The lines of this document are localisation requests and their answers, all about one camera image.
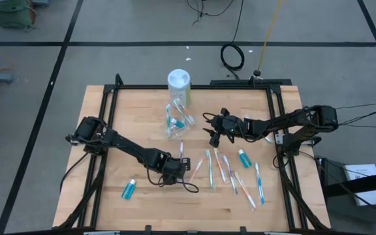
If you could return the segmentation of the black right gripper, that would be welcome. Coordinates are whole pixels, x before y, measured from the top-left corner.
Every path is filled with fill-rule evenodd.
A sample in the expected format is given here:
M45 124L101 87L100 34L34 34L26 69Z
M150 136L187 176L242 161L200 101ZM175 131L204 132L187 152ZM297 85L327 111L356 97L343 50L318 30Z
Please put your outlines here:
M231 143L234 143L235 138L245 138L246 122L233 115L220 115L218 119L218 131L203 128L204 131L210 134L209 143L213 148L219 147L221 135L226 136Z

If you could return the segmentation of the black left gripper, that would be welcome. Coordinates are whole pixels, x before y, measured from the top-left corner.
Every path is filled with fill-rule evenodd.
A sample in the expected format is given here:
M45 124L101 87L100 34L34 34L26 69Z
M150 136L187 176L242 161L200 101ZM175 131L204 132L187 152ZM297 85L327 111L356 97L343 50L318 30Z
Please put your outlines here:
M147 149L147 167L166 177L182 178L191 169L190 158L173 158L159 149Z

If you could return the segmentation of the pale orange toothbrush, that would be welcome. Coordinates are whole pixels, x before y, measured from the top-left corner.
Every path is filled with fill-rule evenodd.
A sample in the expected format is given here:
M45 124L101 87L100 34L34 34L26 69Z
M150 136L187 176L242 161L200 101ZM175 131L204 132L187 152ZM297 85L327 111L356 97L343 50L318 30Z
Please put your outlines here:
M195 178L197 172L199 171L200 167L202 166L204 160L205 160L205 157L201 158L199 160L199 162L197 163L197 165L196 165L196 167L194 169L194 172L191 174L191 177L189 179L189 183L192 183L192 181L194 180L194 178Z

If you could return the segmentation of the orange yellow toothbrush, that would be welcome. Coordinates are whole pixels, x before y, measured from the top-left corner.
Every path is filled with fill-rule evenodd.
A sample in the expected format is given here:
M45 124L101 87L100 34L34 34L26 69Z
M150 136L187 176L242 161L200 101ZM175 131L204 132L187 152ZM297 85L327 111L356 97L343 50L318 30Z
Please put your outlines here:
M245 193L249 203L251 204L252 209L255 210L257 208L256 204L255 204L252 196L250 195L249 191L247 190L247 187L246 187L244 181L242 180L240 174L238 172L234 172L234 175L235 175L236 179L238 180L238 182L240 183L240 186L241 186L243 192Z
M190 125L195 124L195 120L193 116L189 114L188 110L186 109L186 107L183 105L182 101L179 98L174 99L172 101L172 104L175 106L175 108L180 112L180 114L187 120L187 122Z

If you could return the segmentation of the teal blue toothbrush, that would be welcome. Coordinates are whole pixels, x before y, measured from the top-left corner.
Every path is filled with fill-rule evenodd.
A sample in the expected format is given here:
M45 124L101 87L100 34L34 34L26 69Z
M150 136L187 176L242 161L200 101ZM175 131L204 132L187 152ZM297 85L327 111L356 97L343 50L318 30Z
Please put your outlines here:
M171 116L171 111L170 111L170 104L167 104L165 106L165 112L166 112L166 133L168 137L171 136L172 134L172 116Z

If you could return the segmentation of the clear acrylic organizer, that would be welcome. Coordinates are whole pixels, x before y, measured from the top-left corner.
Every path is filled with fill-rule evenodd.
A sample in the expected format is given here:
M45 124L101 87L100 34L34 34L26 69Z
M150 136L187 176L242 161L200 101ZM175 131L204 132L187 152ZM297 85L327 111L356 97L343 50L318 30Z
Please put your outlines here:
M168 104L170 104L170 111L171 111L171 116L172 118L178 119L180 121L183 121L185 124L184 129L173 129L172 128L172 134L170 137L168 137L166 133L166 112L165 112L165 134L167 135L168 138L176 138L177 136L181 136L182 134L186 133L191 127L194 125L190 125L187 120L180 114L180 112L175 108L175 106L172 104L172 101L170 101Z

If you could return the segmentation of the wrapped toothbrushes in bin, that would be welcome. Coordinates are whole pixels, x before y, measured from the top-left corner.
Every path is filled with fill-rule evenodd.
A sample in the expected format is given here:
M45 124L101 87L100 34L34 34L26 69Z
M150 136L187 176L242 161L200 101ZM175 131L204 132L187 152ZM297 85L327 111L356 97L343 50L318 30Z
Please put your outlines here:
M183 69L172 70L167 76L171 100L179 99L184 106L191 104L191 77Z

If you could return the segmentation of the black side stand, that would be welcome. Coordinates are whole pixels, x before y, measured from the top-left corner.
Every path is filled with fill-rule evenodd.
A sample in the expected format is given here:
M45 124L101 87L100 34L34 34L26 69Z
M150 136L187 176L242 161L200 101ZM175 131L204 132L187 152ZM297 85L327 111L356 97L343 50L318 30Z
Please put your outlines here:
M356 194L345 186L345 164L321 156L316 163L332 227L343 232L376 232L376 205L356 204Z

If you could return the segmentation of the white booklet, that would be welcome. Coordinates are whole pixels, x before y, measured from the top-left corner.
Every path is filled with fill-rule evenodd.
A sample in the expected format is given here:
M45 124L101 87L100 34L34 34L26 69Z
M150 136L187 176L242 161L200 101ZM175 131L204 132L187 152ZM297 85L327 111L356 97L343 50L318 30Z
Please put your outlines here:
M346 164L343 169L347 179L345 186L356 194L356 204L367 206L368 202L376 205L376 165Z

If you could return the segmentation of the green bag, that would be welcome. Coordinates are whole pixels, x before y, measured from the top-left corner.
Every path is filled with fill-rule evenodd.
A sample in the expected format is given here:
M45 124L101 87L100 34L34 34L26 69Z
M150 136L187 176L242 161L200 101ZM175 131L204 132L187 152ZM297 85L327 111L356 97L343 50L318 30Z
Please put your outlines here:
M0 1L0 27L31 31L35 28L36 11L32 0Z

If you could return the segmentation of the black metal table frame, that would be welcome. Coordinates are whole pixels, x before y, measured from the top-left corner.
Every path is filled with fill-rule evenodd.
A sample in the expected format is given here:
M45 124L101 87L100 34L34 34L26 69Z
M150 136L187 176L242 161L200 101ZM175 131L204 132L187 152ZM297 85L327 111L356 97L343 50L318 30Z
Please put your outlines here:
M230 115L226 109L222 109L221 114L213 116L208 121L212 126L208 131L211 136L211 146L217 147L222 135L227 136L230 141L238 137L253 143L270 133L282 130L285 131L282 137L283 143L276 145L277 154L275 156L277 160L280 160L283 156L290 159L297 156L301 144L307 140L311 142L311 145L320 142L321 138L317 136L318 133L335 129L334 126L329 126L328 122L336 120L336 111L329 106L316 105L301 108L292 113L285 113L281 98L281 86L289 86L290 84L290 80L286 79L257 82L251 78L248 81L241 82L214 80L208 85L200 86L200 89L207 90L264 90L267 94L271 115L268 121L240 119ZM119 149L135 157L147 172L159 173L161 176L156 182L158 187L174 184L181 184L184 187L190 186L190 183L183 179L185 173L191 169L190 158L184 156L174 158L169 152L157 148L143 148L113 130L114 108L120 89L162 90L165 89L165 86L125 85L121 77L117 75L114 84L104 86L99 115L97 117L84 117L75 132L66 136L66 141L71 145L84 145L84 152L91 156L91 160L83 197L67 219L56 227L57 229L72 230L72 227L76 225L79 230L85 230L86 207L89 200L93 198L95 202L88 229L90 231L95 230L101 203L101 187L106 171L106 158L110 148ZM300 130L295 133L287 132L288 128L295 126L299 126Z

